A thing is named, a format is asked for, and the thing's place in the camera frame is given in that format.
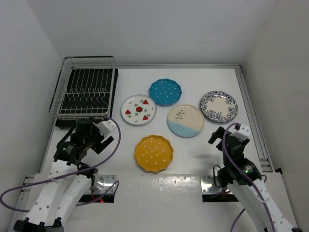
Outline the blue floral rim plate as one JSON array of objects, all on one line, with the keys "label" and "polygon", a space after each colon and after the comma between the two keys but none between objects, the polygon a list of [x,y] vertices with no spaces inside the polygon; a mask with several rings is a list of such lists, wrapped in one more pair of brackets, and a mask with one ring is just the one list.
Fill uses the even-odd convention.
[{"label": "blue floral rim plate", "polygon": [[226,123],[232,121],[239,112],[236,100],[226,92],[207,92],[200,100],[200,109],[211,121]]}]

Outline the cream blue leaf plate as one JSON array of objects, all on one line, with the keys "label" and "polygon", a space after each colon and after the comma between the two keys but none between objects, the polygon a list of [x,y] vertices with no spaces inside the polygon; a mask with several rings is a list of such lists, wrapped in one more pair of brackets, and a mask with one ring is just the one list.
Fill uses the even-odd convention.
[{"label": "cream blue leaf plate", "polygon": [[169,111],[167,123],[174,134],[183,138],[191,138],[201,133],[205,125],[205,118],[196,107],[183,104]]}]

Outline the yellow polka dot plate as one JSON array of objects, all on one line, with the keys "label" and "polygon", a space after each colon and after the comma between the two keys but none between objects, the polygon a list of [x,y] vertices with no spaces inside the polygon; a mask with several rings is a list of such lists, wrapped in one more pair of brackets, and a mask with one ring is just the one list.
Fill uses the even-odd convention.
[{"label": "yellow polka dot plate", "polygon": [[149,135],[141,139],[135,149],[137,164],[146,172],[158,173],[173,161],[174,149],[161,135]]}]

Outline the teal polka dot plate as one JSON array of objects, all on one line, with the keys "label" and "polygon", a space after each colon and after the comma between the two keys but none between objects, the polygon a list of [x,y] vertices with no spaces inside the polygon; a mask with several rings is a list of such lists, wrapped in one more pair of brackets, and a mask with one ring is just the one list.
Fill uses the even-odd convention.
[{"label": "teal polka dot plate", "polygon": [[182,95],[181,86],[171,79],[158,79],[149,88],[150,98],[158,105],[169,106],[176,103]]}]

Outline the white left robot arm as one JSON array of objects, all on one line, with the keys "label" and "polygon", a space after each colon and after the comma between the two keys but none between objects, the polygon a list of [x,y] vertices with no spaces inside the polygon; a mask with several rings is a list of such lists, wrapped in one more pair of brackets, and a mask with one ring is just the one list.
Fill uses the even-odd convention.
[{"label": "white left robot arm", "polygon": [[78,201],[93,186],[97,169],[82,162],[88,150],[100,154],[113,140],[111,119],[96,123],[78,119],[57,143],[48,182],[27,212],[14,224],[15,232],[62,232]]}]

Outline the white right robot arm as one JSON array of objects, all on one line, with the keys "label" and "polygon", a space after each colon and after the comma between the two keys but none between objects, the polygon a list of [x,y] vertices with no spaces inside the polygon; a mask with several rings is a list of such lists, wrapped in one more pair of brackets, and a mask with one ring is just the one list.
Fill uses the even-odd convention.
[{"label": "white right robot arm", "polygon": [[211,134],[209,144],[217,139],[216,148],[222,152],[223,167],[213,175],[213,184],[221,191],[228,190],[241,203],[259,232],[299,232],[282,214],[265,185],[266,177],[244,156],[251,129],[232,123],[235,132],[219,127]]}]

